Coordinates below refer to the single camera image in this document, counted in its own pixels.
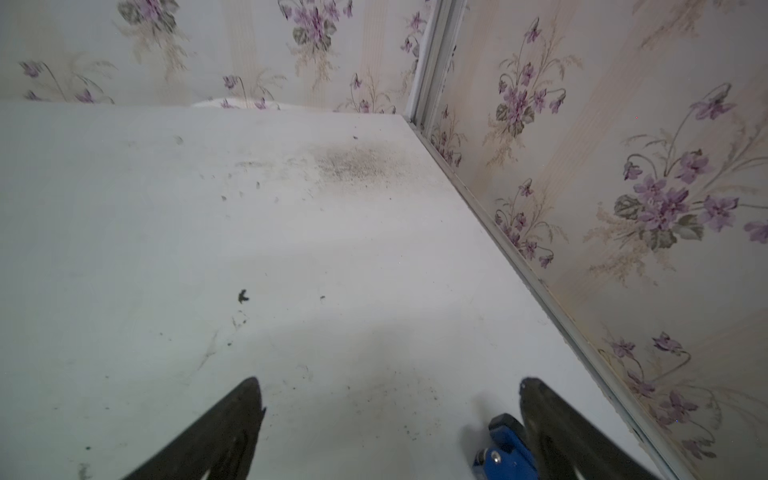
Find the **wallpaper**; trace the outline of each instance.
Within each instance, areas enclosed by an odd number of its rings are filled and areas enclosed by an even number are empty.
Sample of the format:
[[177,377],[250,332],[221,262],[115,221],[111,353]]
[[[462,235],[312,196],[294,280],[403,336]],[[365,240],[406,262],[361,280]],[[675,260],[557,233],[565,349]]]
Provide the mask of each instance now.
[[766,18],[470,0],[426,131],[697,478],[768,468]]
[[13,0],[0,98],[401,113],[438,0]]

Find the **white table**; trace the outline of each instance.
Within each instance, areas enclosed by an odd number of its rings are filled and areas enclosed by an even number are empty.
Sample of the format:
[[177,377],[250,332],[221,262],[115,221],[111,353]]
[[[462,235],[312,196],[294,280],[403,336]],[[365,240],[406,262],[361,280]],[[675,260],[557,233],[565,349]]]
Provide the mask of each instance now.
[[248,376],[250,478],[471,478],[525,376],[655,471],[401,117],[0,122],[4,478],[120,478]]

